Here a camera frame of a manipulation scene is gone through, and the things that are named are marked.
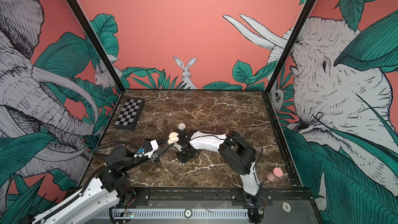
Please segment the pink earbuds charging case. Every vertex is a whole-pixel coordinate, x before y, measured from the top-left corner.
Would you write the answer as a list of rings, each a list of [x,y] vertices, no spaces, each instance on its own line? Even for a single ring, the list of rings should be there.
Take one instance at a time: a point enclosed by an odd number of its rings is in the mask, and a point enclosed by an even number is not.
[[[179,133],[172,132],[169,134],[169,139],[167,141],[168,144],[174,144],[179,141]]]

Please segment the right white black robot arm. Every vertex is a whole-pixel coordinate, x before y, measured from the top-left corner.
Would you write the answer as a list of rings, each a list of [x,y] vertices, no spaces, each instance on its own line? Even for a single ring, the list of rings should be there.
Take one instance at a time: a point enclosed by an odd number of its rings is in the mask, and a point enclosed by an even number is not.
[[[256,172],[256,149],[235,131],[227,134],[215,135],[200,131],[175,130],[169,135],[169,143],[180,146],[176,153],[181,163],[187,163],[194,158],[199,150],[219,153],[225,163],[240,175],[245,193],[256,196],[261,183]]]

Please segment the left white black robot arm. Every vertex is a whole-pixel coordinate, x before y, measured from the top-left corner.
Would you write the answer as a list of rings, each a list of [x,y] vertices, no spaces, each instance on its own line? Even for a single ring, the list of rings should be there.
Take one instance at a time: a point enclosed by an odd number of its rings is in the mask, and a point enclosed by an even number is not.
[[[105,164],[96,169],[86,184],[70,197],[36,216],[27,214],[20,224],[84,224],[102,211],[118,204],[130,206],[137,193],[130,184],[128,171],[148,161],[157,160],[172,144],[153,140],[132,150],[126,142],[114,142],[115,148],[103,155]]]

